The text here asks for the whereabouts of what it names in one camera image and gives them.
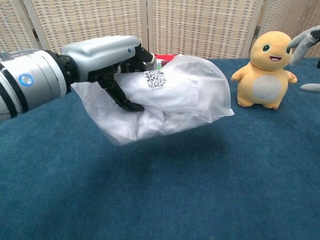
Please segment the translucent plastic bag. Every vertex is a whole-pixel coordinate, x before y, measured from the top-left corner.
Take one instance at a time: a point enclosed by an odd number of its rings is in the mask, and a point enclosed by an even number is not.
[[[229,83],[208,60],[177,55],[162,69],[114,76],[126,97],[144,106],[127,112],[98,83],[74,83],[73,89],[99,129],[123,146],[213,123],[234,115]]]

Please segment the plush toy eye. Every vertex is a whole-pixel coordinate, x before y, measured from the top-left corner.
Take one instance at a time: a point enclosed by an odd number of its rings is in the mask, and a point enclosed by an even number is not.
[[[264,51],[265,53],[270,51],[270,49],[271,49],[271,45],[270,44],[265,44],[262,47],[262,51]]]

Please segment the stuffed animal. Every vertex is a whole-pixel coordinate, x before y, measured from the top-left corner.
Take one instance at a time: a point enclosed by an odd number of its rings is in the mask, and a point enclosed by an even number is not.
[[[238,81],[240,106],[261,104],[268,109],[278,109],[288,83],[298,81],[293,73],[283,69],[292,57],[292,50],[288,48],[290,42],[291,38],[280,31],[266,32],[256,40],[250,62],[231,77],[232,81]]]

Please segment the blue carpet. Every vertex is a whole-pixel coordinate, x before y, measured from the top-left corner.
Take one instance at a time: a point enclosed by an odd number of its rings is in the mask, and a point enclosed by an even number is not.
[[[230,79],[247,59],[212,60]],[[318,59],[277,111],[111,145],[73,92],[0,124],[1,240],[318,240]]]

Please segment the white belly patch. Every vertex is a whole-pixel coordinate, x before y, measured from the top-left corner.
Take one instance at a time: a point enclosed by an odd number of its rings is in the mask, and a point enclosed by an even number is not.
[[[272,75],[258,77],[252,84],[253,95],[263,101],[271,101],[278,97],[282,84]]]

